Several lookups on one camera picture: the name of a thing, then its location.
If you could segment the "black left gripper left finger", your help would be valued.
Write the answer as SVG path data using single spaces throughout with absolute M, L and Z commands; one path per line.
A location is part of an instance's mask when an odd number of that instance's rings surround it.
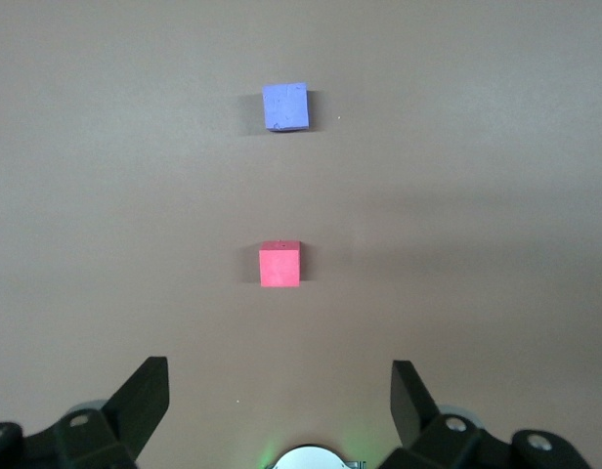
M 99 408 L 74 410 L 29 436 L 0 422 L 0 468 L 136 468 L 169 404 L 168 360 L 149 357 Z

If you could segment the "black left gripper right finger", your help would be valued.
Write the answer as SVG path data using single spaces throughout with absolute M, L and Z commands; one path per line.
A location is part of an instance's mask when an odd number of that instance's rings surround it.
M 383 468 L 590 468 L 556 434 L 520 430 L 505 443 L 472 419 L 440 410 L 410 361 L 392 363 L 390 410 L 401 445 Z

